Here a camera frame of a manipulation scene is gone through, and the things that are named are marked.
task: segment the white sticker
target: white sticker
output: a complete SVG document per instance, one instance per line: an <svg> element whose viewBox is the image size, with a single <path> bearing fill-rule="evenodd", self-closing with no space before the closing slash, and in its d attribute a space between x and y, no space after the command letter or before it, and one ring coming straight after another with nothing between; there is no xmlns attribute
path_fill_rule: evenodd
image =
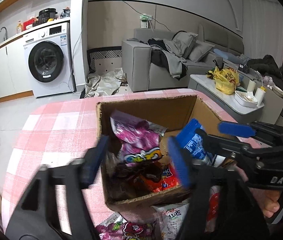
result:
<svg viewBox="0 0 283 240"><path fill-rule="evenodd" d="M67 45L67 35L60 36L60 44L61 46Z"/></svg>

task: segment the gray sofa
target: gray sofa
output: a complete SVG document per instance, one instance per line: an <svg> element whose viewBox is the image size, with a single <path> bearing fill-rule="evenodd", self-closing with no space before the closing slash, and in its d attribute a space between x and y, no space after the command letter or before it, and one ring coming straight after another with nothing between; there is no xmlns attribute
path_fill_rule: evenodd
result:
<svg viewBox="0 0 283 240"><path fill-rule="evenodd" d="M216 48L240 55L244 52L242 38L216 26L199 25L198 40L212 43ZM135 29L134 38L147 43L151 38L172 39L173 32L151 29ZM190 75L205 74L214 67L216 55L210 52L200 62L187 59L187 76L179 81L169 72L150 62L151 47L136 41L122 42L122 68L127 75L128 84L133 92L188 87Z"/></svg>

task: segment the white curtain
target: white curtain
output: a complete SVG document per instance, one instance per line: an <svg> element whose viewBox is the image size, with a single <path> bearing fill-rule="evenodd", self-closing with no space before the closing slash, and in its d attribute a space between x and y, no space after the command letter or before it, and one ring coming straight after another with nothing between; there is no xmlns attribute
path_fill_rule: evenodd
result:
<svg viewBox="0 0 283 240"><path fill-rule="evenodd" d="M272 55L283 64L283 7L267 0L243 0L243 43L245 55Z"/></svg>

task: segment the white cabinet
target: white cabinet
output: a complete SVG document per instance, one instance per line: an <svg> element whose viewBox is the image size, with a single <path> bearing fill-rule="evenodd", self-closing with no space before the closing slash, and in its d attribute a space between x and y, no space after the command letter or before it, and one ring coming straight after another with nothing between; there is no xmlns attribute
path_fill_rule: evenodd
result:
<svg viewBox="0 0 283 240"><path fill-rule="evenodd" d="M31 91L22 39L0 49L0 98Z"/></svg>
<svg viewBox="0 0 283 240"><path fill-rule="evenodd" d="M25 61L23 39L18 39L7 46L8 67L15 94L30 91L28 64Z"/></svg>

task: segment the purple candy bag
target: purple candy bag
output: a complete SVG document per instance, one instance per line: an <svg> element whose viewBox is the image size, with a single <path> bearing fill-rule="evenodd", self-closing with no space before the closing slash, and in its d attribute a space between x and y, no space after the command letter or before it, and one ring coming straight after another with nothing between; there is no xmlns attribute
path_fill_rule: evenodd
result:
<svg viewBox="0 0 283 240"><path fill-rule="evenodd" d="M162 157L159 142L166 128L117 110L111 115L110 123L123 143L118 154L121 162L140 163Z"/></svg>
<svg viewBox="0 0 283 240"><path fill-rule="evenodd" d="M96 226L101 240L155 240L154 229L155 223L127 222L117 212Z"/></svg>

